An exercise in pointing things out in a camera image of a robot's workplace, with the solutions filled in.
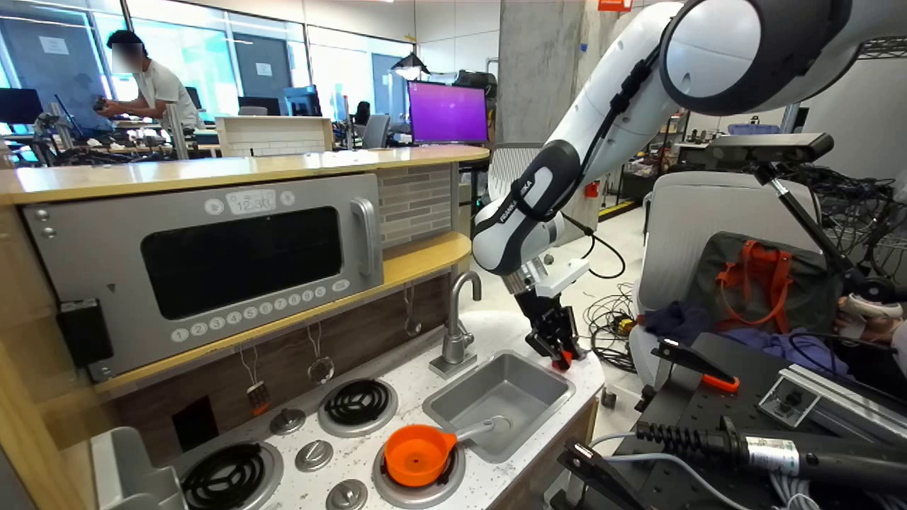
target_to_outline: microwave window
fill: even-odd
[[[145,268],[167,319],[336,274],[336,209],[203,224],[140,241]]]

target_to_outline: stove burner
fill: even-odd
[[[461,484],[461,477],[464,477],[464,450],[461,448],[454,448],[451,465],[445,468],[445,472],[432,484],[418,488],[418,491],[403,488],[387,477],[386,448],[380,448],[380,453],[374,455],[374,465],[371,465],[371,482],[374,482],[376,492],[394,508],[432,508],[432,505],[445,502]]]
[[[326,414],[346,428],[374,421],[390,402],[387,385],[376,379],[357,379],[343,385],[327,402]]]
[[[279,482],[282,465],[271,444],[230,444],[203,455],[182,482],[193,510],[242,508],[264,502]]]

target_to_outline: wooden shelf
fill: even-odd
[[[468,254],[471,254],[471,241],[464,234],[459,234],[459,232],[442,234],[437,241],[387,254],[386,258],[386,281],[367,292],[347,294],[347,298],[322,304],[318,309],[305,309],[299,314],[271,319],[258,329],[247,329],[240,334],[233,334],[233,338],[199,345],[193,351],[140,366],[136,370],[125,370],[119,376],[101,379],[99,385],[94,385],[94,390],[101,399],[116,399],[116,396],[132,394],[138,387],[146,387],[146,385],[162,382],[167,376],[206,366],[211,359],[230,356],[240,349],[248,349],[251,342],[269,341],[269,338],[282,334],[288,329],[296,329],[303,324],[326,319],[326,317],[339,314],[346,309],[380,300],[380,298],[394,294],[405,285],[413,285],[418,281],[442,274],[442,271],[454,268],[459,261],[464,261]]]
[[[84,202],[138,193],[386,172],[405,166],[461,164],[488,159],[485,147],[346,149],[282,159],[193,159],[112,166],[40,166],[0,172],[0,203]]]

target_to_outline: microwave oven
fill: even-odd
[[[30,203],[23,217],[91,379],[383,284],[371,172]]]

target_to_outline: orange object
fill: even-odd
[[[583,185],[583,198],[585,202],[597,198],[597,182]]]
[[[451,465],[455,433],[432,424],[405,424],[386,441],[387,477],[410,491],[432,484]]]
[[[740,379],[733,376],[733,382],[729,382],[729,379],[721,379],[721,376],[714,376],[714,375],[703,375],[699,376],[699,385],[703,387],[712,387],[712,390],[717,390],[717,394],[740,394]]]
[[[629,0],[597,0],[597,11],[629,11]]]

